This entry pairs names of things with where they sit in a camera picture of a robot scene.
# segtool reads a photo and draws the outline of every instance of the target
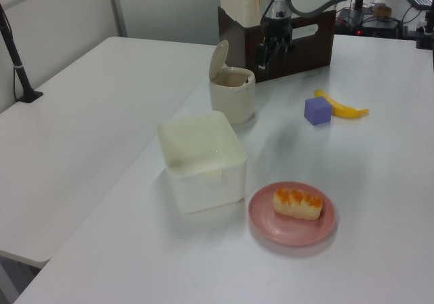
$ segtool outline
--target flip lid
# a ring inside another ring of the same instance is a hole
[[[228,55],[228,49],[229,49],[229,42],[225,39],[224,41],[220,42],[216,49],[214,50],[214,53],[211,57],[211,63],[210,63],[210,80],[213,81],[215,78],[218,77],[218,73],[222,69],[224,63],[226,62],[226,57]]]

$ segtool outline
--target black stand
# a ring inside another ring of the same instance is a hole
[[[28,81],[26,71],[22,66],[20,56],[18,55],[18,51],[16,49],[14,40],[12,38],[11,31],[9,30],[9,26],[7,25],[6,14],[3,11],[3,8],[0,5],[0,31],[3,36],[3,40],[5,41],[6,48],[11,56],[12,62],[14,63],[14,68],[17,72],[18,78],[21,81],[23,94],[22,97],[18,99],[19,102],[30,103],[38,99],[43,95],[42,92],[35,91]]]
[[[423,33],[419,33],[416,38],[416,48],[421,50],[433,50],[433,28],[434,28],[434,0],[431,8],[425,14],[425,29]]]

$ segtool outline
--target small white bin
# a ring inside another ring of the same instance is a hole
[[[194,212],[244,197],[247,155],[223,113],[162,122],[157,136],[181,211]]]

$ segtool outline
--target white table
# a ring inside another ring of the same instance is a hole
[[[0,115],[0,255],[43,267],[208,73],[212,46],[107,39]]]
[[[335,36],[330,67],[257,85],[254,118],[234,127],[244,201],[179,212],[154,138],[16,304],[430,303],[433,84],[414,42]],[[312,126],[317,88],[370,114]],[[173,117],[209,110],[205,78]],[[256,232],[249,200],[276,181],[327,194],[334,232],[303,248]]]

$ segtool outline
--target toy banana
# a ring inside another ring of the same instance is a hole
[[[332,105],[332,114],[334,116],[344,117],[346,119],[354,119],[369,112],[369,109],[355,109],[342,105],[328,96],[323,90],[315,90],[315,97],[323,96]]]

